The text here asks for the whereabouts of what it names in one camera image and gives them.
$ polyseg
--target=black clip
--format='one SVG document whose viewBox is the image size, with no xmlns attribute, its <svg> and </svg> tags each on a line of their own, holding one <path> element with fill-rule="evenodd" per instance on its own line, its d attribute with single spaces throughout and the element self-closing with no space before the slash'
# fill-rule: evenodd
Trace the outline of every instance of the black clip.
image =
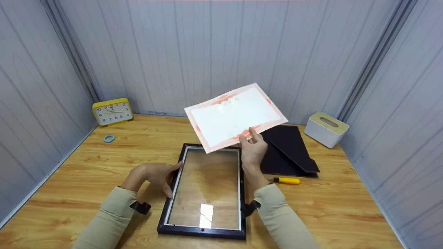
<svg viewBox="0 0 443 249">
<path fill-rule="evenodd" d="M 147 204 L 146 202 L 142 204 L 138 201 L 133 202 L 129 207 L 143 215 L 148 214 L 149 210 L 151 209 L 151 205 Z"/>
<path fill-rule="evenodd" d="M 242 207 L 241 207 L 241 214 L 245 217 L 250 216 L 255 209 L 258 209 L 261 207 L 261 204 L 256 201 L 256 200 L 252 200 L 250 204 L 245 203 Z"/>
</svg>

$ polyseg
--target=beige sleeve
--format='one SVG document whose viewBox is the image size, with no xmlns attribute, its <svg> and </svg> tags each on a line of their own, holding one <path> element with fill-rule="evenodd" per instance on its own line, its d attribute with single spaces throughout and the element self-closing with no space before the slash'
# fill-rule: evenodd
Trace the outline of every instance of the beige sleeve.
<svg viewBox="0 0 443 249">
<path fill-rule="evenodd" d="M 115 187 L 74 242 L 73 249 L 114 249 L 134 214 L 137 192 Z"/>
<path fill-rule="evenodd" d="M 254 192 L 261 204 L 258 214 L 280 249 L 318 249 L 319 246 L 303 221 L 286 203 L 283 193 L 275 184 Z"/>
</svg>

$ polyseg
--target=wooden tabletop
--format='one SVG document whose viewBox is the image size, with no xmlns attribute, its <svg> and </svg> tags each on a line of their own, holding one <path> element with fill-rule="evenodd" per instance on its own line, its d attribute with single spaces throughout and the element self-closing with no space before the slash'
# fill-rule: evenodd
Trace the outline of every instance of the wooden tabletop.
<svg viewBox="0 0 443 249">
<path fill-rule="evenodd" d="M 321 173 L 318 179 L 300 178 L 298 186 L 278 187 L 320 247 L 402 248 L 341 147 L 328 149 L 299 128 Z M 106 144 L 108 134 L 115 141 Z M 127 123 L 97 128 L 0 230 L 0 248 L 70 248 L 131 168 L 176 163 L 183 143 L 199 143 L 186 118 L 137 115 Z M 253 198 L 247 189 L 246 196 Z M 118 248 L 277 248 L 257 212 L 247 218 L 246 241 L 158 235 L 165 196 L 145 183 L 139 199 L 152 205 L 151 212 L 131 220 Z"/>
</svg>

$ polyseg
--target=tissue box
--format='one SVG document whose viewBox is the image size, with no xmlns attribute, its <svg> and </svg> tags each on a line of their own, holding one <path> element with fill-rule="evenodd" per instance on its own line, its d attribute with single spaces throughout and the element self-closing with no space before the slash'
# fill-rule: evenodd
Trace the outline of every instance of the tissue box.
<svg viewBox="0 0 443 249">
<path fill-rule="evenodd" d="M 309 117 L 305 128 L 305 134 L 322 143 L 328 148 L 334 147 L 349 125 L 337 120 L 325 113 L 317 112 Z"/>
</svg>

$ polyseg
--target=yellow alarm clock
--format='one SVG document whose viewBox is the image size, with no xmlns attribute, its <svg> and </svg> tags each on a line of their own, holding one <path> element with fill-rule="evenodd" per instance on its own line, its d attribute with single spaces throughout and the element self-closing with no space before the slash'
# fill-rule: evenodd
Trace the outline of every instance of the yellow alarm clock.
<svg viewBox="0 0 443 249">
<path fill-rule="evenodd" d="M 134 118 L 127 98 L 97 102 L 92 105 L 92 113 L 100 126 L 127 122 Z"/>
</svg>

